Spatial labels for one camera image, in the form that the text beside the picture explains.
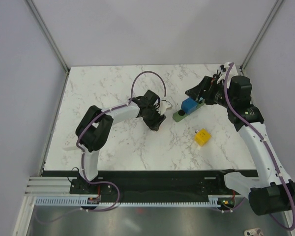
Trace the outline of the yellow plug cube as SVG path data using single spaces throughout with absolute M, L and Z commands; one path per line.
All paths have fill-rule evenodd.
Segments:
M 204 146 L 211 138 L 211 134 L 206 129 L 195 131 L 194 141 L 200 146 Z

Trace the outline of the white angled socket block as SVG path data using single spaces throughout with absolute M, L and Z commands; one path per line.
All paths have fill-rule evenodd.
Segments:
M 78 137 L 74 133 L 69 134 L 64 141 L 62 149 L 64 151 L 73 151 L 79 149 L 76 145 L 77 139 Z

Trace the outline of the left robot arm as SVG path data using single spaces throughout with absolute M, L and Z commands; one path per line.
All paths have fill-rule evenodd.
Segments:
M 152 131 L 158 131 L 166 119 L 165 112 L 172 105 L 162 100 L 156 93 L 148 90 L 143 96 L 131 97 L 127 102 L 110 108 L 89 107 L 76 128 L 78 139 L 76 146 L 82 151 L 80 176 L 81 188 L 87 193 L 94 193 L 98 188 L 99 152 L 109 137 L 111 128 L 125 120 L 142 118 Z

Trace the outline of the green power strip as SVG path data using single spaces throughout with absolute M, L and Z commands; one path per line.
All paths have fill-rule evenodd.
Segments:
M 195 112 L 197 109 L 201 108 L 204 104 L 205 103 L 203 99 L 201 99 L 199 102 L 196 102 L 191 98 L 187 98 L 181 103 L 180 110 L 175 112 L 172 118 L 175 122 L 180 122 L 181 120 Z

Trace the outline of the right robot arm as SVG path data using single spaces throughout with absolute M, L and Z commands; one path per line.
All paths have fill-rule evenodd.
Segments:
M 248 199 L 256 215 L 272 214 L 295 209 L 295 182 L 285 171 L 268 139 L 260 110 L 251 104 L 252 85 L 245 76 L 233 76 L 228 89 L 216 78 L 205 76 L 185 94 L 193 101 L 221 105 L 228 119 L 244 140 L 255 164 L 258 180 L 237 171 L 215 181 L 216 190 L 228 193 L 231 189 Z

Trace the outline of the blue plug cube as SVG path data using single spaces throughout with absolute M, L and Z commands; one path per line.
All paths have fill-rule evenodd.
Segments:
M 187 115 L 193 113 L 197 109 L 197 106 L 198 103 L 192 100 L 191 98 L 187 98 L 181 103 L 181 109 Z

